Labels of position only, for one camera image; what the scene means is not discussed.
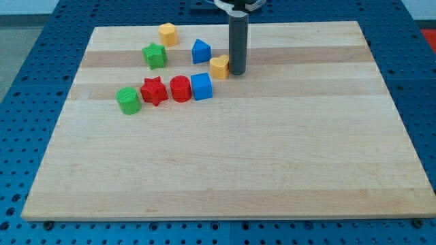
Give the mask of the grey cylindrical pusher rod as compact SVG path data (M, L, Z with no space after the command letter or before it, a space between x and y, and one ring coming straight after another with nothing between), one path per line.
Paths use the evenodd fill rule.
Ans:
M229 15L229 69L235 76L243 75L247 66L248 14Z

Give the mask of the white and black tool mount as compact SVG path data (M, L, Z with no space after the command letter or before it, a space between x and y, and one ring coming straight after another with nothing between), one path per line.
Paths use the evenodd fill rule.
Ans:
M245 16L260 9L266 0L214 0L213 3L229 16Z

